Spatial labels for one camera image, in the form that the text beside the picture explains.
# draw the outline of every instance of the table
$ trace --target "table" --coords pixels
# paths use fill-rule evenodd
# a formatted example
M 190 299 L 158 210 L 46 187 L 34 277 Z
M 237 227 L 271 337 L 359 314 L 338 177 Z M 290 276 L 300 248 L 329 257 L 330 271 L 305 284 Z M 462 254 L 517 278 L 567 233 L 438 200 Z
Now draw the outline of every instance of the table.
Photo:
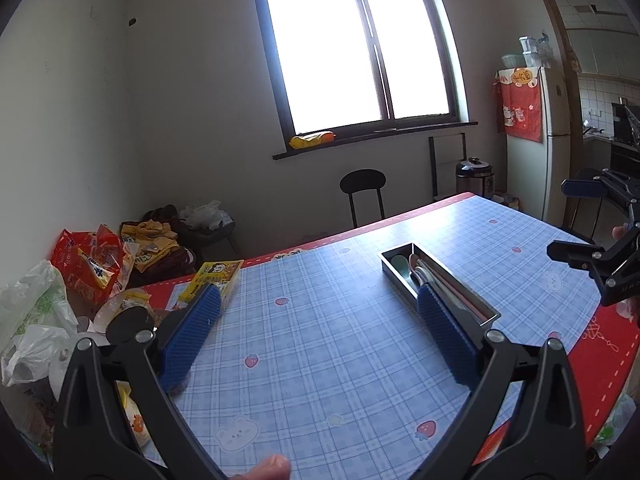
M 546 256 L 554 239 L 576 240 L 467 193 L 248 260 L 175 403 L 230 476 L 280 452 L 293 478 L 407 478 L 469 393 L 382 273 L 379 251 L 415 241 L 500 311 L 495 327 L 512 341 L 562 340 L 590 443 L 628 376 L 638 329 L 598 305 L 586 272 Z M 173 304 L 178 281 L 146 288 L 154 306 Z M 512 385 L 479 458 L 499 443 L 517 393 Z M 145 455 L 159 460 L 152 446 Z

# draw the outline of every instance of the window frame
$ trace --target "window frame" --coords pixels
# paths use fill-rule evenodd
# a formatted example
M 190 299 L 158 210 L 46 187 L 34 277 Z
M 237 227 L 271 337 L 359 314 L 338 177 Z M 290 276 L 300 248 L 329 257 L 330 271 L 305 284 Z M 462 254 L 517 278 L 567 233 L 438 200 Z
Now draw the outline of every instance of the window frame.
M 430 116 L 408 117 L 402 119 L 396 119 L 393 115 L 393 103 L 391 100 L 391 92 L 388 86 L 388 79 L 386 78 L 384 57 L 382 56 L 382 50 L 380 49 L 380 43 L 378 41 L 375 24 L 373 22 L 373 19 L 371 18 L 369 3 L 367 0 L 355 1 L 359 9 L 360 19 L 362 21 L 363 30 L 367 40 L 369 60 L 372 65 L 371 68 L 376 85 L 376 94 L 378 96 L 378 105 L 380 106 L 380 111 L 383 117 L 377 121 L 347 124 L 345 126 L 327 127 L 323 128 L 322 130 L 316 130 L 316 132 L 330 130 L 335 134 L 336 141 L 343 140 L 344 142 L 354 142 L 355 140 L 358 140 L 359 137 L 364 140 L 377 136 L 386 137 L 389 135 L 408 133 L 410 131 L 420 131 L 426 128 L 431 130 L 434 129 L 434 126 L 439 125 L 447 127 L 454 124 L 459 124 L 460 107 L 454 82 L 452 62 L 449 55 L 447 43 L 444 39 L 444 32 L 442 30 L 440 17 L 437 13 L 434 1 L 423 0 L 431 23 L 431 27 L 433 29 L 433 35 L 436 42 L 436 47 L 438 49 L 438 55 L 440 57 L 442 73 L 444 76 L 445 90 L 447 94 L 447 101 L 449 103 L 449 113 Z M 273 95 L 276 101 L 278 118 L 280 120 L 280 127 L 282 129 L 282 135 L 287 147 L 287 151 L 291 152 L 292 148 L 289 145 L 289 141 L 293 137 L 297 135 L 311 134 L 314 132 L 296 134 L 289 106 L 289 98 L 287 96 L 287 90 L 284 83 L 284 76 L 282 75 L 282 67 L 280 65 L 280 57 L 278 55 L 278 48 L 276 45 L 273 23 L 271 21 L 271 13 L 268 0 L 255 0 L 255 4 L 258 13 L 258 22 L 260 24 L 260 32 L 262 34 L 262 41 L 264 43 L 267 66 L 271 79 L 271 87 L 273 88 Z

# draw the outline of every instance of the plastic bowl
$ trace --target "plastic bowl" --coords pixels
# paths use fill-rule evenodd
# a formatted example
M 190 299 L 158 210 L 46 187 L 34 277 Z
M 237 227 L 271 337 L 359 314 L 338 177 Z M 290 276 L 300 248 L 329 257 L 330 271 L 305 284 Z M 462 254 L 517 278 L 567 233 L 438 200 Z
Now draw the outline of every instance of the plastic bowl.
M 502 56 L 502 63 L 505 68 L 524 68 L 527 66 L 522 54 L 505 54 Z

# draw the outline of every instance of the red cloth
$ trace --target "red cloth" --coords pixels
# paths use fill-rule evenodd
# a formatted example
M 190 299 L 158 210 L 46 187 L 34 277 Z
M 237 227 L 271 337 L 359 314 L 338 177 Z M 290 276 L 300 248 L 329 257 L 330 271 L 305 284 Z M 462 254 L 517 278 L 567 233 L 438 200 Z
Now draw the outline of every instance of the red cloth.
M 501 70 L 497 90 L 502 102 L 505 133 L 527 140 L 542 142 L 542 97 L 540 70 L 519 68 Z

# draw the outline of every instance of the bolt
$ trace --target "bolt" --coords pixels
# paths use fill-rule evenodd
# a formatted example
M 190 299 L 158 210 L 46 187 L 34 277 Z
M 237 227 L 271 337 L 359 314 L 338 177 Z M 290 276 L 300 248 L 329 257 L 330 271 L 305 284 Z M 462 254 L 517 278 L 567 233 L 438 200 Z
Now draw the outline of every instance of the bolt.
M 562 342 L 559 339 L 556 339 L 555 337 L 550 338 L 546 344 L 549 345 L 549 348 L 551 348 L 552 350 L 562 350 L 563 346 L 562 346 Z
M 486 333 L 486 338 L 493 343 L 501 343 L 504 341 L 504 334 L 499 330 L 489 330 Z
M 139 343 L 146 343 L 154 338 L 154 333 L 151 330 L 141 330 L 136 334 L 136 341 Z
M 89 348 L 91 348 L 91 338 L 83 337 L 80 341 L 78 341 L 76 348 L 78 348 L 78 350 L 82 352 L 88 350 Z

